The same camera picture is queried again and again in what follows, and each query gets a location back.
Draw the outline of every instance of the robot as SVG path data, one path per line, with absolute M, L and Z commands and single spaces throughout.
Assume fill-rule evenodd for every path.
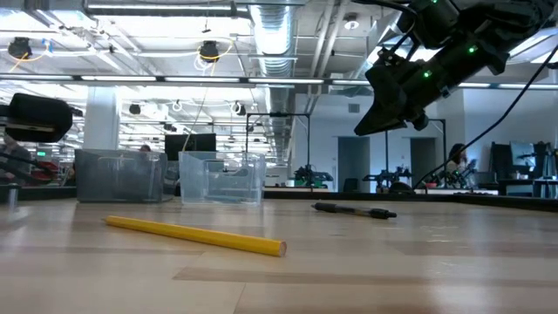
M 394 7 L 393 3 L 353 0 Z M 448 97 L 463 81 L 484 67 L 494 75 L 506 69 L 509 52 L 545 25 L 558 0 L 481 1 L 459 10 L 452 0 L 412 0 L 398 21 L 406 35 L 365 73 L 374 89 L 374 103 L 355 128 L 367 135 L 428 125 L 425 108 Z M 407 38 L 414 49 L 441 49 L 431 60 L 409 61 L 395 54 Z

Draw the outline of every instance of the clear plastic bin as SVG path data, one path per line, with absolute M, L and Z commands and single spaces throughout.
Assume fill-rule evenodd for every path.
M 179 160 L 182 203 L 262 202 L 263 154 L 182 152 Z
M 81 202 L 167 201 L 176 186 L 166 154 L 103 149 L 76 150 L 76 181 Z

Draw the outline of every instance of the marker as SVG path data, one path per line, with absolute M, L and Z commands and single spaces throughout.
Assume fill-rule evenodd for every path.
M 395 218 L 398 216 L 396 213 L 381 208 L 358 209 L 358 208 L 350 208 L 346 206 L 340 206 L 340 205 L 329 204 L 329 203 L 316 203 L 312 205 L 312 208 L 314 208 L 315 210 L 320 210 L 328 213 L 362 215 L 362 216 L 372 217 L 376 219 L 388 219 L 388 218 Z

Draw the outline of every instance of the monitor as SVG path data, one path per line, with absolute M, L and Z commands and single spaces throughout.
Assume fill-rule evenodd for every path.
M 535 166 L 533 144 L 516 141 L 511 141 L 509 144 L 512 148 L 512 163 L 514 166 Z
M 187 134 L 165 135 L 165 154 L 169 161 L 178 160 L 178 152 L 182 151 Z M 217 138 L 215 133 L 192 134 L 186 144 L 186 151 L 190 152 L 216 152 Z

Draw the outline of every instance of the ventilation pipe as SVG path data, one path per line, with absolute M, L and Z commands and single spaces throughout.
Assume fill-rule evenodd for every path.
M 249 7 L 254 21 L 254 39 L 260 54 L 287 55 L 292 52 L 294 7 L 280 5 L 251 5 Z M 268 78 L 287 78 L 293 75 L 293 60 L 281 58 L 260 58 L 262 76 Z M 268 88 L 266 106 L 270 113 L 292 113 L 294 93 L 286 88 Z M 289 144 L 289 127 L 284 118 L 272 118 L 271 132 L 276 144 L 277 162 L 285 162 Z

